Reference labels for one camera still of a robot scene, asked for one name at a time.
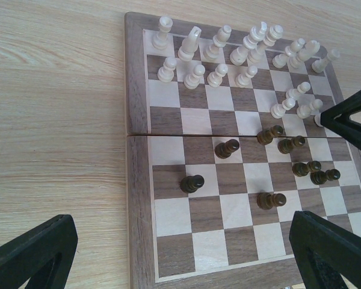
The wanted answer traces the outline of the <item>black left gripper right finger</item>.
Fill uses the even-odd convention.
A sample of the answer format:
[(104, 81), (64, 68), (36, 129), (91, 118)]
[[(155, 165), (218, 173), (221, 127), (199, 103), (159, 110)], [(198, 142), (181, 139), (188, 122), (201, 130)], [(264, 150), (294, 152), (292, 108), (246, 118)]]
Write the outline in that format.
[(310, 211), (296, 211), (289, 241), (306, 288), (361, 288), (361, 237)]

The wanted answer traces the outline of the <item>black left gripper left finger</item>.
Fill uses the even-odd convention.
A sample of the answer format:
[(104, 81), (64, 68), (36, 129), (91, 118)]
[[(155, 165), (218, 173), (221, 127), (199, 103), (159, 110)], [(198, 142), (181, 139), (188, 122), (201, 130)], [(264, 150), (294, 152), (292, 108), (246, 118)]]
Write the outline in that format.
[(57, 215), (0, 246), (0, 288), (64, 288), (78, 235), (69, 214)]

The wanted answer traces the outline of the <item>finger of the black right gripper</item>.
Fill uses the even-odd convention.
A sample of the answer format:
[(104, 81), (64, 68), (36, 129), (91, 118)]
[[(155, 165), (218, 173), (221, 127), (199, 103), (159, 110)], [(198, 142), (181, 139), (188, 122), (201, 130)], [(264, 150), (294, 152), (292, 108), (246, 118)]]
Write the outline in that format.
[(361, 90), (320, 113), (319, 123), (361, 151), (361, 123), (351, 119), (358, 112), (361, 112)]

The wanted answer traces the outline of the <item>dark pawn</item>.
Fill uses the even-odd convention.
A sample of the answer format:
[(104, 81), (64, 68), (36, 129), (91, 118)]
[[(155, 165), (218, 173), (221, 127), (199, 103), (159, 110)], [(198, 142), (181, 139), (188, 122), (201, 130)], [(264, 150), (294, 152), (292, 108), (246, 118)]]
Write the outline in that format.
[(327, 181), (338, 180), (341, 177), (341, 173), (337, 169), (326, 170), (325, 172), (320, 170), (317, 172), (312, 172), (310, 174), (311, 181), (316, 185), (321, 185)]
[(306, 143), (305, 138), (301, 135), (298, 135), (293, 138), (286, 138), (278, 142), (277, 148), (280, 153), (282, 154), (289, 154), (291, 153), (295, 148), (300, 148), (304, 146)]
[(282, 193), (259, 193), (257, 205), (263, 210), (270, 210), (273, 207), (282, 207), (286, 204), (286, 196)]
[(180, 189), (185, 193), (194, 193), (203, 187), (204, 183), (202, 175), (186, 176), (180, 182)]
[(319, 161), (309, 161), (307, 163), (295, 163), (292, 167), (292, 172), (297, 177), (306, 176), (308, 173), (317, 172), (321, 170), (321, 163)]
[(284, 133), (284, 129), (280, 125), (274, 125), (270, 129), (264, 129), (257, 134), (257, 141), (261, 145), (270, 144), (274, 138), (281, 137)]
[(226, 142), (216, 145), (214, 152), (218, 158), (229, 158), (234, 152), (239, 149), (239, 141), (236, 139), (230, 139)]

